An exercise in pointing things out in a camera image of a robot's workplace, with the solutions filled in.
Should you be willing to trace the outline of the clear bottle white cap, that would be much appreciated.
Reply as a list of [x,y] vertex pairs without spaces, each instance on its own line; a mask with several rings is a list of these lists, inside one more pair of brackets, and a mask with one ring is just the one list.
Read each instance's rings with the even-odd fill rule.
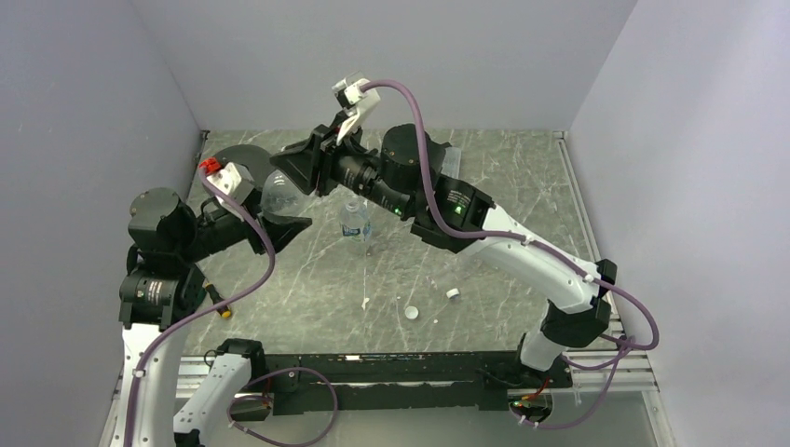
[[280,170],[269,174],[263,186],[262,210],[285,217],[301,217],[307,208],[308,196]]

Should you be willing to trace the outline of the labelled water bottle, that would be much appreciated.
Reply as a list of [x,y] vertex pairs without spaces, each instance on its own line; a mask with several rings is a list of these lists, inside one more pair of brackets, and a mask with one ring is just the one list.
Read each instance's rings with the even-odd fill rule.
[[367,203],[362,199],[347,201],[340,210],[339,222],[342,239],[349,248],[367,257],[371,248],[372,223]]

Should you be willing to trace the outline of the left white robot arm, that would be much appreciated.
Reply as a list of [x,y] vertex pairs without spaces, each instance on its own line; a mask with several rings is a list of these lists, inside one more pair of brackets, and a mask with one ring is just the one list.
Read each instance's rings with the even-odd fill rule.
[[119,288],[125,349],[114,446],[204,446],[233,395],[254,391],[268,375],[265,351],[252,340],[229,339],[216,364],[182,409],[175,408],[181,356],[194,316],[205,297],[198,267],[203,259],[248,240],[257,254],[266,246],[252,227],[225,209],[196,215],[164,187],[130,205],[127,275]]

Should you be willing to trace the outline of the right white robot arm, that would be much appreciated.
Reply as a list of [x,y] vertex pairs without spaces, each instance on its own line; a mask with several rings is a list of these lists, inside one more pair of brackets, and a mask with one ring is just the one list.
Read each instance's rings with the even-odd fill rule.
[[410,222],[422,242],[477,258],[535,287],[548,308],[512,365],[519,383],[536,386],[569,347],[585,347],[607,329],[611,307],[604,286],[616,266],[572,259],[488,194],[443,174],[448,147],[414,124],[389,129],[378,151],[361,144],[359,131],[345,135],[319,126],[271,162],[306,194],[326,196],[344,186]]

